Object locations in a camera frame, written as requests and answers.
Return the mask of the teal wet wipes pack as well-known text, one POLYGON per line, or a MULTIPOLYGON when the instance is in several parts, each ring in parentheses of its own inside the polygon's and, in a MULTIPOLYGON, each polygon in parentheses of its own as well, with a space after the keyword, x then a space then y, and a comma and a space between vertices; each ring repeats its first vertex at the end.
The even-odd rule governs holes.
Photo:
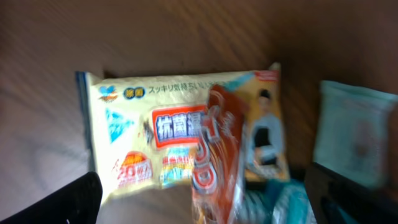
POLYGON ((387 179, 387 122, 397 95, 334 81, 322 101, 313 160, 370 189, 387 179))

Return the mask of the blue mouthwash bottle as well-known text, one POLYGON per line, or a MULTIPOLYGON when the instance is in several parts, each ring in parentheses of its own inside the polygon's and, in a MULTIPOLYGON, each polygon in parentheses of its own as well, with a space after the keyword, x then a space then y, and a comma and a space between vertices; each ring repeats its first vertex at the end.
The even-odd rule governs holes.
POLYGON ((246 182, 238 223, 317 224, 304 185, 296 180, 246 182))

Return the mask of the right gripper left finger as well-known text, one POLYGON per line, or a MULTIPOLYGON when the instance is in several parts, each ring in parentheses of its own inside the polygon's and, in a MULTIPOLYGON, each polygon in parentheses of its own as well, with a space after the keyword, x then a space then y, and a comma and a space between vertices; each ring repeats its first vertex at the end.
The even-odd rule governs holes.
POLYGON ((1 224, 95 224, 102 195, 100 178, 90 171, 1 224))

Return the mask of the brown Top chocolate bar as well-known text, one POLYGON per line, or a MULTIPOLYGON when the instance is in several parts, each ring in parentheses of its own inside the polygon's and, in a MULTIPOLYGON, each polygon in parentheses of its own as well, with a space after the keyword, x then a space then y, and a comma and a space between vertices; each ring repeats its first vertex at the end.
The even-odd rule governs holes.
POLYGON ((244 192, 246 105, 221 85, 209 90, 192 172, 195 223, 234 223, 244 192))

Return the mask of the yellow snack bag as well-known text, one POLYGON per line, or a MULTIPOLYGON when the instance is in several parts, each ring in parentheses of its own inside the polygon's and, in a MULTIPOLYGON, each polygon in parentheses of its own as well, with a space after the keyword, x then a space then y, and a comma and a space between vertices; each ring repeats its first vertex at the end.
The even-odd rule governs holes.
POLYGON ((213 86, 223 103, 245 110, 241 137, 249 181, 289 179, 279 103, 280 64, 267 70, 102 79, 77 72, 90 167, 103 200, 144 189, 166 189, 191 180, 194 151, 208 122, 210 138, 232 129, 232 113, 213 109, 213 86))

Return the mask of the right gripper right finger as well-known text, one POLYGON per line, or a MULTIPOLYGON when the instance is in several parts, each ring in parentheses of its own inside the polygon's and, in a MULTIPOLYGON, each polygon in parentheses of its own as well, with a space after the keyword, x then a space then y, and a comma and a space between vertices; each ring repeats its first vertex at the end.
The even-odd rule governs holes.
POLYGON ((397 200, 313 163, 305 190, 317 223, 397 223, 397 200))

